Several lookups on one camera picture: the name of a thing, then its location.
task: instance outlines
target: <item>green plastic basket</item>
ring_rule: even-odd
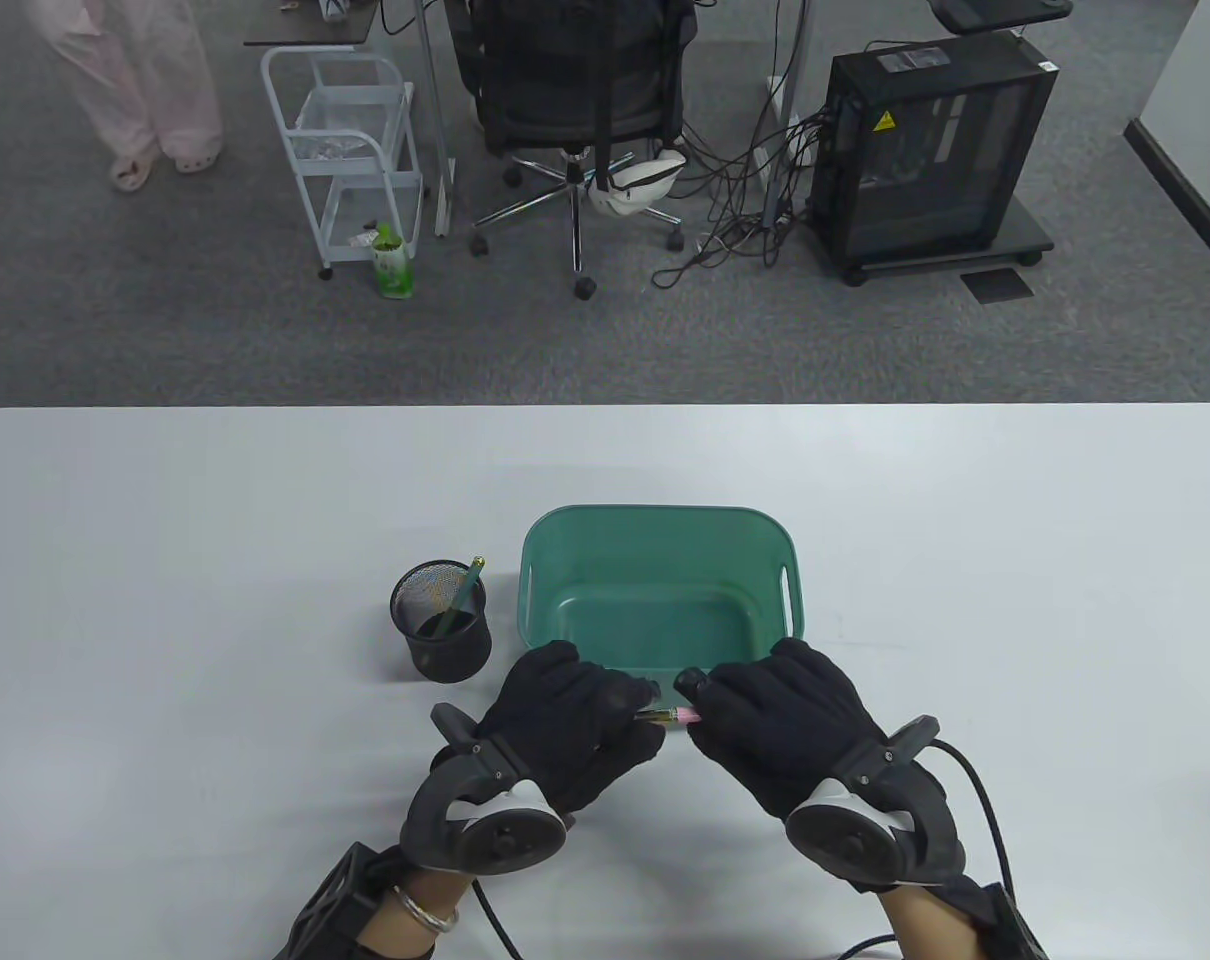
[[[753,508],[560,507],[524,540],[517,626],[528,646],[572,640],[676,703],[684,668],[761,659],[803,633],[796,548]]]

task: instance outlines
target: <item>computer case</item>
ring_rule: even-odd
[[[806,212],[837,269],[989,247],[1056,76],[1008,31],[835,58]]]

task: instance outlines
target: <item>green bottle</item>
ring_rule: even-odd
[[[414,270],[405,242],[385,223],[378,224],[378,237],[373,242],[373,274],[378,280],[378,293],[387,300],[414,297]]]

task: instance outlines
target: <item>black glove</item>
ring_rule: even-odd
[[[559,640],[517,660],[476,736],[503,736],[547,803],[574,814],[659,753],[663,728],[636,719],[652,699],[650,682],[586,663]]]
[[[688,738],[779,820],[857,741],[885,742],[849,677],[794,637],[756,663],[721,663],[691,703],[702,723],[688,724]]]

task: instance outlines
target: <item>green pencil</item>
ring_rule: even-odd
[[[476,590],[476,581],[482,579],[482,567],[484,565],[485,557],[472,558],[472,567],[467,568],[467,576],[463,576],[462,584],[459,585],[459,592],[454,594],[454,599],[445,608],[445,613],[440,615],[440,621],[436,623],[436,630],[432,631],[432,640],[439,640],[443,636],[448,634],[454,619],[459,615],[459,608],[467,602],[468,596],[472,596],[472,590]]]

